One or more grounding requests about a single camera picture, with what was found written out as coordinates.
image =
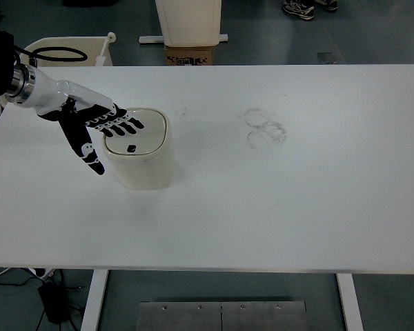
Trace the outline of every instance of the white container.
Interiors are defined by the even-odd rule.
[[[155,0],[155,3],[166,46],[219,43],[221,0]]]
[[[43,38],[31,43],[25,50],[30,52],[41,47],[63,46],[70,47],[85,52],[88,59],[82,62],[54,62],[37,59],[39,67],[101,67],[112,66],[112,58],[109,53],[109,44],[113,43],[117,37],[115,33],[109,32],[107,37],[54,37]],[[47,51],[42,55],[49,57],[80,57],[80,55],[64,51]],[[25,54],[20,56],[23,64],[28,64],[29,58]]]
[[[159,110],[130,108],[143,129],[124,137],[103,136],[103,151],[119,180],[132,190],[156,190],[169,185],[175,169],[172,132]]]

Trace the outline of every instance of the sneaker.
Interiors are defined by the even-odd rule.
[[[307,6],[301,0],[284,0],[282,9],[288,14],[297,15],[300,19],[310,21],[315,16],[314,6]]]
[[[327,12],[335,12],[337,10],[337,0],[315,0],[315,2],[323,5]]]

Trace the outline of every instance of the black power adapter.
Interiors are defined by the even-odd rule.
[[[69,318],[64,288],[53,283],[44,283],[38,290],[49,322],[61,324]]]

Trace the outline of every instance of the metal floor panel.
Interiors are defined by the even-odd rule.
[[[137,331],[307,331],[303,301],[141,302]]]

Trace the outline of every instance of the robotic arm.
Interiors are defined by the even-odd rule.
[[[74,152],[103,174],[86,127],[113,137],[135,134],[143,124],[102,94],[70,81],[55,81],[37,68],[20,64],[13,48],[13,36],[0,31],[0,95],[33,108],[42,119],[58,121]]]

